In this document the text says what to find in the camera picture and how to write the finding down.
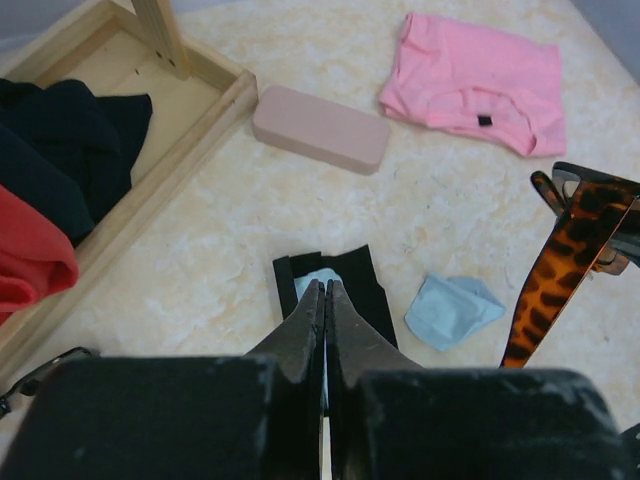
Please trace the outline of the tortoiseshell brown sunglasses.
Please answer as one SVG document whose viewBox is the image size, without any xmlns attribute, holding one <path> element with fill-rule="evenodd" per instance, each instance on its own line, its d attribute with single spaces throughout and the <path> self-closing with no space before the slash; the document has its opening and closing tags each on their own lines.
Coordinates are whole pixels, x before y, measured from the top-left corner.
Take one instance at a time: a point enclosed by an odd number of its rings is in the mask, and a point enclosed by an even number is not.
<svg viewBox="0 0 640 480">
<path fill-rule="evenodd" d="M 520 292 L 502 368 L 522 368 L 590 272 L 619 275 L 639 263 L 639 184 L 556 162 L 531 183 L 556 215 Z"/>
</svg>

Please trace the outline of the pink glasses case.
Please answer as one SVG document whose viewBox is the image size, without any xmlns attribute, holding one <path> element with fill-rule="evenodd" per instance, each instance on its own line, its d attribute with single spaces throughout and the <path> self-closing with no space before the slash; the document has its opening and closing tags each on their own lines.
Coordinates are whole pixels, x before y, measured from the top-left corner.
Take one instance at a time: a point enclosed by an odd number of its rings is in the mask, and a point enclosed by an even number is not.
<svg viewBox="0 0 640 480">
<path fill-rule="evenodd" d="M 391 133 L 379 116 L 277 85 L 261 95 L 252 130 L 265 144 L 361 175 L 379 170 Z"/>
</svg>

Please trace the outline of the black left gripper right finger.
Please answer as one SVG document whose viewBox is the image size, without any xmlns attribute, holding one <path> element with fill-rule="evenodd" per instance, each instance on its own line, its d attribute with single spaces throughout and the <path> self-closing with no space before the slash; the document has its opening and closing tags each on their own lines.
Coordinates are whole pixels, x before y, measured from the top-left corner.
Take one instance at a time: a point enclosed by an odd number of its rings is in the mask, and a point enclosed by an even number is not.
<svg viewBox="0 0 640 480">
<path fill-rule="evenodd" d="M 593 383 L 561 369 L 427 369 L 326 292 L 336 479 L 631 479 Z"/>
</svg>

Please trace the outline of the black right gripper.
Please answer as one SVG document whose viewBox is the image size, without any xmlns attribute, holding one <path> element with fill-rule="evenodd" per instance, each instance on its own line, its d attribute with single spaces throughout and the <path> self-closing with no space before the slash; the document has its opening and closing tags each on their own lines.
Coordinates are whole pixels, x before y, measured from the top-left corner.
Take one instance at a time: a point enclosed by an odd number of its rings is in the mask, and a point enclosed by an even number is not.
<svg viewBox="0 0 640 480">
<path fill-rule="evenodd" d="M 640 478 L 640 424 L 626 429 L 620 437 L 627 448 L 635 470 L 635 478 Z"/>
</svg>

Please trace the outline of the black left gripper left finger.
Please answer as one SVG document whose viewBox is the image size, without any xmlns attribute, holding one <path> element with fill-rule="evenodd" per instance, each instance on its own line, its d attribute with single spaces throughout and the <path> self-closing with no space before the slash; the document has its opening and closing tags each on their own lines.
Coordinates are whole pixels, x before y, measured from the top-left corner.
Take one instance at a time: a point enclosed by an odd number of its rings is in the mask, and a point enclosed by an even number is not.
<svg viewBox="0 0 640 480">
<path fill-rule="evenodd" d="M 325 290 L 242 356 L 68 361 L 43 380 L 5 479 L 317 479 Z"/>
</svg>

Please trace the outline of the black glasses case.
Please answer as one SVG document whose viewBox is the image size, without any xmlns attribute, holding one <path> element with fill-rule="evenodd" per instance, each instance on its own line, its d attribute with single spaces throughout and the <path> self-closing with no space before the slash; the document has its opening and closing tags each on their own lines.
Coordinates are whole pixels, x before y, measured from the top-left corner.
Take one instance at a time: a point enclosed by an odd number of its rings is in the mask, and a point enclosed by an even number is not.
<svg viewBox="0 0 640 480">
<path fill-rule="evenodd" d="M 275 259 L 272 264 L 283 318 L 287 318 L 298 304 L 294 281 L 329 268 L 341 278 L 358 314 L 391 345 L 398 348 L 386 292 L 377 280 L 368 245 L 336 256 L 323 255 L 319 251 L 283 256 Z"/>
</svg>

